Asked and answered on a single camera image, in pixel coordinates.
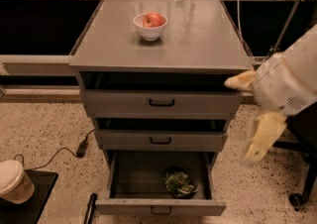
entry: paper cup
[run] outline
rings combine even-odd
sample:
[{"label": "paper cup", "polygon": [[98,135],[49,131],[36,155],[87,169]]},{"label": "paper cup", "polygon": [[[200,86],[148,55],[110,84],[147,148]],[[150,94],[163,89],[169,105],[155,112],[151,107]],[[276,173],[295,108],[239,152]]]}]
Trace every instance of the paper cup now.
[{"label": "paper cup", "polygon": [[0,163],[0,197],[15,203],[26,202],[34,193],[34,185],[18,161]]}]

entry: cabinet top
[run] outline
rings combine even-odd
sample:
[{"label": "cabinet top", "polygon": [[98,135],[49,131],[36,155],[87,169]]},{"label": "cabinet top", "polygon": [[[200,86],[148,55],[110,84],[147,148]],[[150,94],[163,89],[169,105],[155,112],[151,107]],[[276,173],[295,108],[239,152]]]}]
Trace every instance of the cabinet top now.
[{"label": "cabinet top", "polygon": [[[135,30],[135,16],[158,11],[168,18],[154,42]],[[78,45],[75,70],[238,72],[252,68],[219,0],[104,0]]]}]

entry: open drawer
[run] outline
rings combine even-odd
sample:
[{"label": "open drawer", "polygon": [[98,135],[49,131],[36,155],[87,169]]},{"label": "open drawer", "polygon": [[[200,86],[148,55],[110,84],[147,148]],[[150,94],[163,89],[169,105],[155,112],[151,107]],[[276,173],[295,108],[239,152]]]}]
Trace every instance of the open drawer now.
[{"label": "open drawer", "polygon": [[[211,167],[206,153],[115,152],[106,198],[96,201],[104,215],[220,216],[224,201],[213,197]],[[165,188],[169,168],[188,174],[199,189],[188,199],[177,199]]]}]

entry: cup lid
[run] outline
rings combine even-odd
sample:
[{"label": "cup lid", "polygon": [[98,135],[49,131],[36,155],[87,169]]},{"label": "cup lid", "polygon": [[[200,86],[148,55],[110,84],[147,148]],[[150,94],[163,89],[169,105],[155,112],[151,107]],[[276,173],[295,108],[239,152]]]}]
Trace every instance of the cup lid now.
[{"label": "cup lid", "polygon": [[15,185],[23,171],[18,161],[9,160],[0,163],[0,194]]}]

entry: black mat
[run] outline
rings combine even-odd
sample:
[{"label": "black mat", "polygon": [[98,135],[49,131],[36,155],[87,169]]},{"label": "black mat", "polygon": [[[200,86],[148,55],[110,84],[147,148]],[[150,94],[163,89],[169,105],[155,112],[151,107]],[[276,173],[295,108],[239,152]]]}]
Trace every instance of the black mat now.
[{"label": "black mat", "polygon": [[35,186],[34,194],[23,204],[13,204],[0,199],[1,224],[35,224],[41,217],[58,174],[35,170],[26,170],[26,173]]}]

